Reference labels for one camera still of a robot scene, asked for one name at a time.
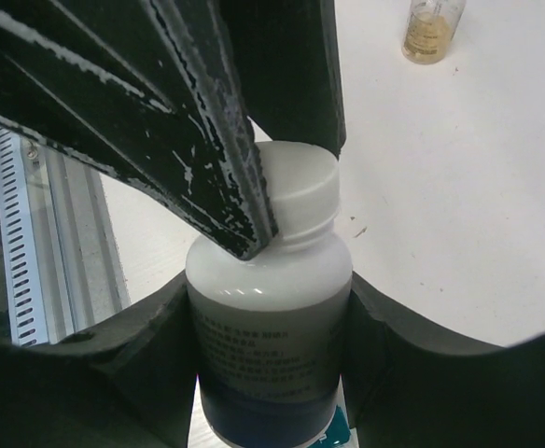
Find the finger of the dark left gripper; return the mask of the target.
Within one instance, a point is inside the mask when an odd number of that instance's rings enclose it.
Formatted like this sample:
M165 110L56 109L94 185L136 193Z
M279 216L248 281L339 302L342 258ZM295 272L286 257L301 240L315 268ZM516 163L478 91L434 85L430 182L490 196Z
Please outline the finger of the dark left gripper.
M214 1L0 1L0 126L144 192L238 259L276 233Z
M247 115L271 139L339 156L346 141L335 4L222 1Z

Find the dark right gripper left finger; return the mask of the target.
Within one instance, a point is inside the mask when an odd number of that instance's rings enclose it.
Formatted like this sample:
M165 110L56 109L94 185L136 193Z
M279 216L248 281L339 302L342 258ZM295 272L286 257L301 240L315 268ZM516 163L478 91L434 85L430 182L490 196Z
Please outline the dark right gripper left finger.
M0 447L184 447L196 364L184 274L60 343L0 341Z

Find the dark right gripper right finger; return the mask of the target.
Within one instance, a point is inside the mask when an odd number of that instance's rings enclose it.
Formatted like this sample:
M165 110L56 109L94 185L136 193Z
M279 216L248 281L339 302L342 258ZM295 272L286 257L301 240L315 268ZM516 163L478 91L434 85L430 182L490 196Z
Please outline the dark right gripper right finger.
M545 447L545 334L510 347L447 329L355 275L342 383L363 447Z

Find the weekly pill organizer strip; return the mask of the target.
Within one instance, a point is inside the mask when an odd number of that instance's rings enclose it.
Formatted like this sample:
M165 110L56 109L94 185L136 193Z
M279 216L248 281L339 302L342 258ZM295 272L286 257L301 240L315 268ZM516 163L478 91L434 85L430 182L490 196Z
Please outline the weekly pill organizer strip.
M317 442L318 447L357 448L356 430L350 428L342 385L339 385L335 414L325 433Z

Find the white pill bottle blue label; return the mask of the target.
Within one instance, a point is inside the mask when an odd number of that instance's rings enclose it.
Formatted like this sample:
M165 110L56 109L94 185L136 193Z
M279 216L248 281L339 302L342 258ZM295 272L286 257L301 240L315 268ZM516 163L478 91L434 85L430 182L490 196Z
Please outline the white pill bottle blue label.
M203 411L233 447L304 447L340 382L352 261L331 226L241 261L201 237L185 274Z

